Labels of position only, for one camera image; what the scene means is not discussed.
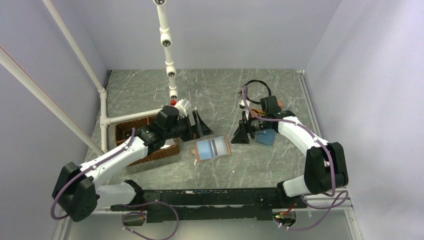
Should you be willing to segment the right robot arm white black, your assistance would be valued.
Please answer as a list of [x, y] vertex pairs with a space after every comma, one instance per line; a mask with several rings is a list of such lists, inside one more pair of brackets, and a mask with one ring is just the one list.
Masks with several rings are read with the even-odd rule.
[[348, 184], [346, 159], [340, 143], [317, 136], [293, 112], [282, 110], [274, 95], [262, 98], [260, 104], [265, 116], [254, 117], [250, 111], [243, 111], [231, 143], [249, 144], [260, 131], [274, 130], [303, 153], [303, 175], [277, 184], [275, 200], [280, 207], [289, 207], [297, 196], [323, 194]]

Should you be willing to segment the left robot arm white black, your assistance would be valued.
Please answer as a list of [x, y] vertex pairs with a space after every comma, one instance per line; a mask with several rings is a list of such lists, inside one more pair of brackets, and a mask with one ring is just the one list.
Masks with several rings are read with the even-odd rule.
[[135, 182], [127, 180], [102, 188], [103, 183], [118, 171], [160, 150], [167, 140], [179, 138], [188, 142], [214, 133], [197, 110], [193, 110], [192, 115], [194, 123], [184, 106], [166, 105], [151, 123], [132, 128], [130, 137], [111, 151], [80, 165], [73, 162], [64, 165], [52, 192], [51, 218], [70, 217], [79, 222], [97, 208], [119, 204], [131, 210], [139, 209], [144, 203], [143, 189]]

